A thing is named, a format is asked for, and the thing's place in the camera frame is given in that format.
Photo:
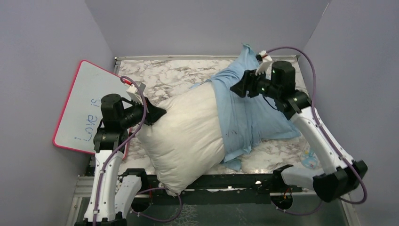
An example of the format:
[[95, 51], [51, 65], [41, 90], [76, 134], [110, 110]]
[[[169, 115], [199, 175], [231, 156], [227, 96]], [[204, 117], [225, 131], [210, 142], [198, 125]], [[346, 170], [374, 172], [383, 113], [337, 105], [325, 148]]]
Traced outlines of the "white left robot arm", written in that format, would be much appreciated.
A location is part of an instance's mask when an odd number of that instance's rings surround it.
[[[148, 187], [144, 169], [128, 169], [122, 174], [121, 188], [117, 188], [118, 172], [125, 145], [143, 125], [153, 125], [166, 110], [154, 106], [148, 98], [138, 103], [108, 94], [101, 99], [102, 119], [93, 139], [95, 172], [90, 202], [77, 226], [125, 226], [126, 216], [137, 193]], [[137, 126], [129, 134], [128, 129]]]

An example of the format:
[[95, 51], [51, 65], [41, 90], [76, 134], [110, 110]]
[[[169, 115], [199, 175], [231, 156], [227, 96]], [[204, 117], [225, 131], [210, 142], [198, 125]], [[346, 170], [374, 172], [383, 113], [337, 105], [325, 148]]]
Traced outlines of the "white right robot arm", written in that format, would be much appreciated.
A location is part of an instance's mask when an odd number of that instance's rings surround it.
[[299, 186], [314, 191], [322, 201], [331, 202], [364, 186], [362, 179], [367, 165], [363, 160], [355, 161], [323, 127], [310, 97], [296, 89], [295, 68], [290, 62], [273, 62], [270, 78], [266, 78], [265, 71], [246, 70], [230, 90], [239, 97], [261, 95], [273, 99], [277, 110], [298, 128], [313, 148], [322, 166], [319, 171], [293, 165], [274, 170], [271, 185], [276, 191]]

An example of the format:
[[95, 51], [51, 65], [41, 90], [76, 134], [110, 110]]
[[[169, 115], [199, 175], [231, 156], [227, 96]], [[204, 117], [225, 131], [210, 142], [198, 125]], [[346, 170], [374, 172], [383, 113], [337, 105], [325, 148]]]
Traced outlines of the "light blue pillowcase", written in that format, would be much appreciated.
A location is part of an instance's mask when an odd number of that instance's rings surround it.
[[218, 142], [215, 154], [214, 145], [204, 148], [207, 154], [200, 158], [202, 171], [206, 172], [217, 164], [226, 164], [239, 170], [238, 157], [249, 154], [252, 148], [268, 139], [292, 139], [301, 136], [295, 125], [283, 113], [274, 109], [275, 102], [261, 96], [240, 98], [230, 91], [245, 70], [256, 70], [259, 66], [256, 53], [248, 44], [243, 44], [239, 56], [226, 68], [190, 90], [203, 92], [202, 103], [214, 102], [214, 111], [202, 109], [206, 128], [201, 132], [208, 137], [206, 141]]

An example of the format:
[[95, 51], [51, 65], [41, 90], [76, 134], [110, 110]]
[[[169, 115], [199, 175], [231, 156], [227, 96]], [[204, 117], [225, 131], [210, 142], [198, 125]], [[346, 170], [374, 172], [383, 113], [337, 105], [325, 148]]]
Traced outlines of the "white pillow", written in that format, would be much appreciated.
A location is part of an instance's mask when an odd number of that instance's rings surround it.
[[204, 82], [158, 107], [166, 114], [143, 125], [137, 138], [168, 195], [177, 196], [225, 156], [213, 85]]

